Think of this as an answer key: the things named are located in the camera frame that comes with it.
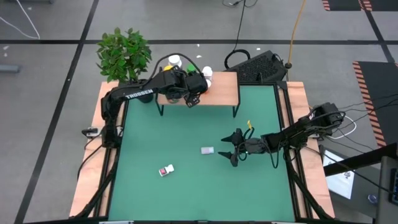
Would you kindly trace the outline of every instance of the white cable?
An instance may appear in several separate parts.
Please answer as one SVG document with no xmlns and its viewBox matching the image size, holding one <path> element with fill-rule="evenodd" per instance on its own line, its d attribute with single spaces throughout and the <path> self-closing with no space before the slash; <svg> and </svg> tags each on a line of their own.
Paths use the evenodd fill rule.
<svg viewBox="0 0 398 224">
<path fill-rule="evenodd" d="M 341 136 L 338 136 L 338 137 L 331 137 L 331 136 L 327 136 L 328 138 L 331 138 L 331 139 L 334 139 L 334 140 L 336 140 L 336 139 L 341 139 L 341 138 L 343 138 L 343 137 L 345 137 L 345 136 L 347 136 L 347 135 L 349 135 L 349 134 L 351 134 L 351 133 L 353 133 L 354 131 L 355 131 L 355 129 L 356 129 L 356 123 L 355 123 L 355 121 L 353 121 L 351 118 L 349 118 L 348 116 L 345 116 L 345 118 L 348 118 L 353 124 L 354 124 L 354 128 L 351 130 L 351 131 L 349 131 L 348 133 L 346 133 L 346 134 L 343 134 L 343 135 L 341 135 Z"/>
<path fill-rule="evenodd" d="M 19 7 L 21 7 L 22 11 L 24 12 L 25 16 L 27 17 L 27 19 L 29 20 L 30 24 L 32 24 L 33 29 L 36 31 L 37 37 L 31 37 L 27 34 L 25 34 L 23 31 L 21 31 L 18 27 L 12 25 L 11 23 L 7 22 L 5 19 L 3 19 L 2 17 L 0 17 L 0 19 L 5 22 L 7 25 L 13 27 L 14 29 L 18 30 L 22 35 L 31 38 L 31 39 L 37 39 L 40 40 L 40 34 L 39 32 L 37 32 L 37 29 L 35 27 L 35 25 L 33 24 L 33 22 L 31 21 L 30 17 L 27 15 L 27 13 L 25 12 L 25 9 L 22 7 L 21 3 L 19 2 L 19 0 L 16 0 L 18 2 Z"/>
</svg>

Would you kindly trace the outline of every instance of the potted plant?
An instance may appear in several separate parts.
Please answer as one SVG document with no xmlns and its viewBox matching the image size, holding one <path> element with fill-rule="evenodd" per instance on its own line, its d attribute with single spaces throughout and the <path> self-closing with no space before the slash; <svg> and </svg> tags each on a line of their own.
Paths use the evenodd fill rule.
<svg viewBox="0 0 398 224">
<path fill-rule="evenodd" d="M 97 50 L 101 64 L 101 75 L 107 76 L 107 81 L 117 80 L 120 83 L 142 83 L 139 79 L 142 72 L 147 71 L 147 63 L 152 60 L 147 41 L 142 38 L 139 31 L 133 32 L 132 28 L 126 31 L 127 36 L 121 34 L 117 27 L 114 34 L 104 33 L 102 41 L 98 43 Z M 148 103 L 152 101 L 153 95 L 145 95 L 139 99 Z"/>
</svg>

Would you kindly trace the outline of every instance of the table leg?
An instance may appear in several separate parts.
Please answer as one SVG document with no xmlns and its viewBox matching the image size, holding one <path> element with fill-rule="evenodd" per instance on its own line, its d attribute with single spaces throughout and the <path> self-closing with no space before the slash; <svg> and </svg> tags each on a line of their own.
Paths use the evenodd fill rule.
<svg viewBox="0 0 398 224">
<path fill-rule="evenodd" d="M 156 93 L 156 97 L 155 97 L 155 101 L 156 101 L 156 106 L 157 106 L 157 110 L 159 110 L 159 113 L 161 116 L 163 116 L 163 110 L 164 110 L 164 105 L 162 105 L 162 107 L 160 107 L 160 105 L 157 102 L 157 97 L 159 94 Z"/>
<path fill-rule="evenodd" d="M 238 113 L 238 109 L 239 109 L 239 106 L 240 106 L 241 104 L 238 104 L 237 106 L 236 106 L 236 108 L 233 106 L 232 107 L 232 115 L 233 115 L 233 117 L 235 118 L 236 117 L 236 114 Z"/>
</svg>

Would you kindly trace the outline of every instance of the green table surface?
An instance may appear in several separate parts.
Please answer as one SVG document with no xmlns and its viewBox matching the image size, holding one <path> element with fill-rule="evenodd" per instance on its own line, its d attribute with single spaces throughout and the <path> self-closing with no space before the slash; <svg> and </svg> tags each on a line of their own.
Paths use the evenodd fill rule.
<svg viewBox="0 0 398 224">
<path fill-rule="evenodd" d="M 235 118 L 230 106 L 165 106 L 129 102 L 109 220 L 294 221 L 286 164 L 250 155 L 232 167 L 217 154 L 233 151 L 220 139 L 247 121 L 253 137 L 278 132 L 272 86 L 241 86 Z M 214 154 L 202 155 L 201 147 Z M 173 164 L 165 177 L 159 169 Z"/>
</svg>

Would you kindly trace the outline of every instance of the black mat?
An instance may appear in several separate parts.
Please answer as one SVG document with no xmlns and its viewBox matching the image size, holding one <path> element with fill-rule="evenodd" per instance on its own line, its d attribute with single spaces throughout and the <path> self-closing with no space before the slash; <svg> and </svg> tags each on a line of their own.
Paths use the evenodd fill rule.
<svg viewBox="0 0 398 224">
<path fill-rule="evenodd" d="M 358 83 L 363 93 L 363 98 L 366 101 L 367 95 L 371 99 L 380 98 L 383 96 L 393 95 L 398 93 L 398 66 L 395 63 L 384 63 L 384 62 L 358 62 L 358 66 L 355 66 L 354 70 L 357 75 Z M 368 93 L 364 92 L 363 89 L 366 85 Z M 378 108 L 390 103 L 392 100 L 398 99 L 398 96 L 393 96 L 386 99 L 372 100 L 373 107 Z M 391 103 L 391 105 L 385 108 L 376 110 L 376 119 L 372 119 L 372 115 L 369 116 L 371 119 L 372 127 L 375 132 L 377 144 L 382 142 L 382 139 L 378 138 L 377 134 L 381 134 L 384 137 L 386 144 L 398 142 L 398 100 Z"/>
<path fill-rule="evenodd" d="M 323 0 L 327 11 L 398 11 L 397 0 Z"/>
</svg>

